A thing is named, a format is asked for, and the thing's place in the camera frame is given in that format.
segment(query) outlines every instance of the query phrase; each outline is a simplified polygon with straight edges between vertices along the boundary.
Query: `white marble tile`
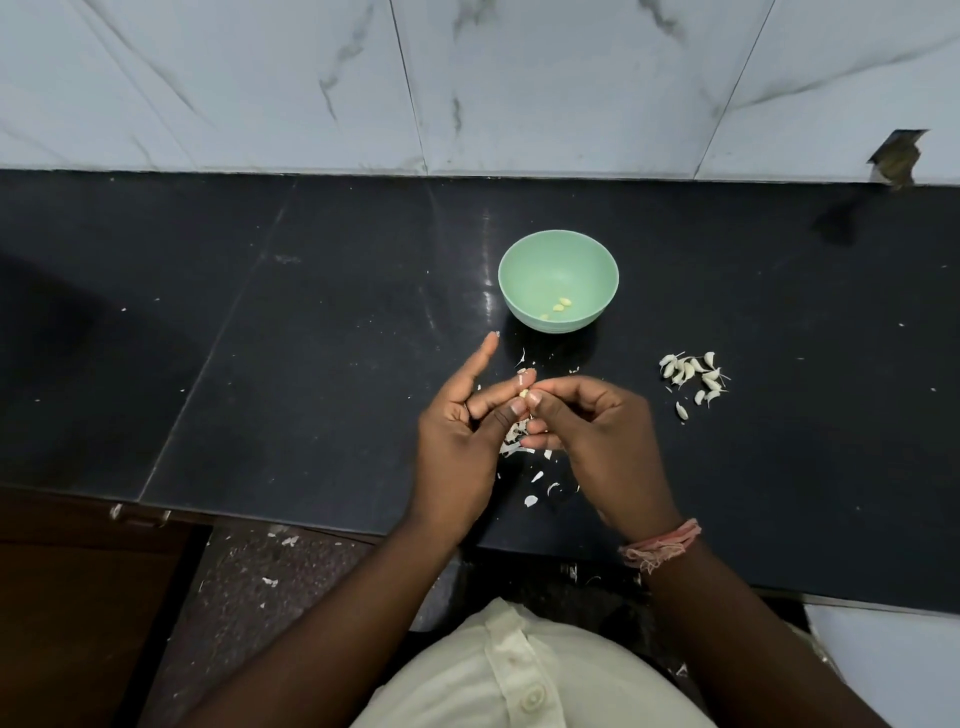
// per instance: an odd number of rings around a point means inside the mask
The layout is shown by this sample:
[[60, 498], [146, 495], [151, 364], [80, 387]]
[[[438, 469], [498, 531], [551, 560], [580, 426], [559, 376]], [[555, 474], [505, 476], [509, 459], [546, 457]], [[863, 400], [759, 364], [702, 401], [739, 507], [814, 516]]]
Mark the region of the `white marble tile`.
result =
[[690, 178], [771, 0], [394, 0], [427, 168]]
[[424, 170], [389, 0], [8, 2], [2, 165]]
[[914, 177], [960, 183], [960, 4], [777, 0], [698, 179], [858, 182], [894, 129]]
[[4, 0], [0, 9], [0, 166], [191, 168], [65, 0]]
[[200, 169], [423, 171], [389, 0], [82, 0]]

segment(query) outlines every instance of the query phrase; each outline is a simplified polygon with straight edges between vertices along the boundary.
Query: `pink thread bracelet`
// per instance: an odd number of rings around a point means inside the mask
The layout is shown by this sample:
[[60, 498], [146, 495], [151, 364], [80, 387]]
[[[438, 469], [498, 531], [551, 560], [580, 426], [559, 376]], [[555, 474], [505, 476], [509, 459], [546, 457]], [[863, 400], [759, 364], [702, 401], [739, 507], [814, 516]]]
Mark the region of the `pink thread bracelet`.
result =
[[686, 553], [687, 547], [702, 530], [696, 519], [690, 519], [675, 531], [637, 544], [621, 546], [618, 550], [628, 567], [650, 573], [664, 562]]

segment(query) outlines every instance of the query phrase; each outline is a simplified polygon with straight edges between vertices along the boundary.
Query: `light green bowl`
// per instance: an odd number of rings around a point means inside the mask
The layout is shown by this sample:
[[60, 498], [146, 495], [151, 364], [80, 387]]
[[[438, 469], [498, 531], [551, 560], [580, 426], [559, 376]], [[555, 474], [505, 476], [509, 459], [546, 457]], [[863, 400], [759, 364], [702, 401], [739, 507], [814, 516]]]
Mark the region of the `light green bowl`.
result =
[[[573, 231], [540, 231], [521, 237], [497, 271], [507, 307], [530, 328], [568, 333], [603, 313], [620, 282], [610, 251]], [[553, 310], [560, 299], [571, 305]]]

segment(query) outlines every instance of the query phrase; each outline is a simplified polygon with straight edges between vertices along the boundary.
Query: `white shirt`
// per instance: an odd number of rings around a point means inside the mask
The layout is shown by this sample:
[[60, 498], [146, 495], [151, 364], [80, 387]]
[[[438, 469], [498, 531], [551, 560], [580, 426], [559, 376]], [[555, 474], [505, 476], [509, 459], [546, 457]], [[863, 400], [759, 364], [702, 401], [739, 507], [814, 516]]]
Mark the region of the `white shirt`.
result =
[[373, 694], [354, 728], [708, 728], [636, 655], [495, 599]]

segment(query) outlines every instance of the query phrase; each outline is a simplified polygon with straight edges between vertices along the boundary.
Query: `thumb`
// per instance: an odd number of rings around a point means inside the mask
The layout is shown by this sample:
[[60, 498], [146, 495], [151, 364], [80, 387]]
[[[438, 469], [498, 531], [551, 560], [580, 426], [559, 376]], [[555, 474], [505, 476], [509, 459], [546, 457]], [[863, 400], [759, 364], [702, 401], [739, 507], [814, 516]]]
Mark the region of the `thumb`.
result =
[[507, 436], [511, 426], [519, 419], [519, 416], [525, 412], [527, 405], [523, 403], [520, 397], [514, 397], [506, 404], [501, 404], [483, 419], [480, 426], [477, 427], [475, 436], [481, 437], [487, 442], [500, 446], [503, 438]]
[[527, 393], [527, 406], [534, 417], [546, 422], [550, 431], [555, 433], [566, 445], [575, 438], [577, 432], [583, 431], [587, 423], [572, 409], [566, 406], [559, 397], [549, 392], [531, 389]]

